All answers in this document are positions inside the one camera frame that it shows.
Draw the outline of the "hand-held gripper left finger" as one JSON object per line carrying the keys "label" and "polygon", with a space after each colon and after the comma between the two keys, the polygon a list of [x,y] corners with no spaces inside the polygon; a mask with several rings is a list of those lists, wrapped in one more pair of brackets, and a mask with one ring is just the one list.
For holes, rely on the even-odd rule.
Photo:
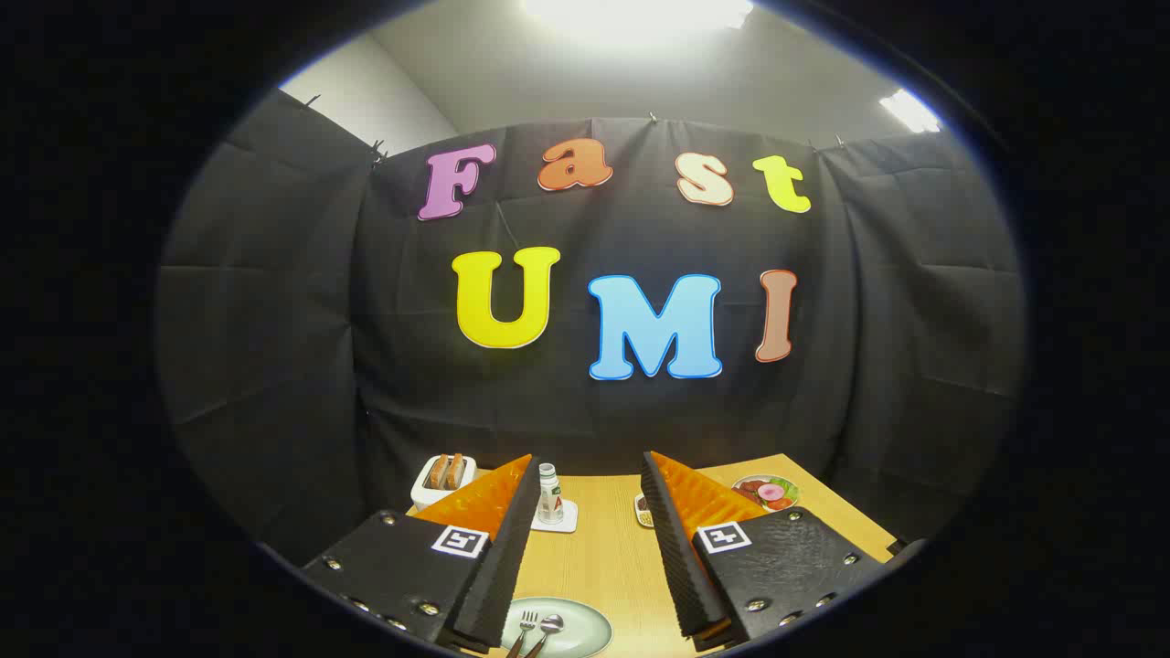
{"label": "hand-held gripper left finger", "polygon": [[526,454],[422,510],[376,512],[303,574],[414,640],[488,653],[505,636],[538,480],[538,461]]}

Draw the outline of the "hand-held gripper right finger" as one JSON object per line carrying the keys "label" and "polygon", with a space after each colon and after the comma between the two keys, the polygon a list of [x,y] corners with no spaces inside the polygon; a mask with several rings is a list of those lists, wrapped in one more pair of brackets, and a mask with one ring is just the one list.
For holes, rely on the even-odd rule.
{"label": "hand-held gripper right finger", "polygon": [[658,452],[644,454],[646,499],[677,628],[698,650],[786,633],[885,575],[814,512],[771,510]]}

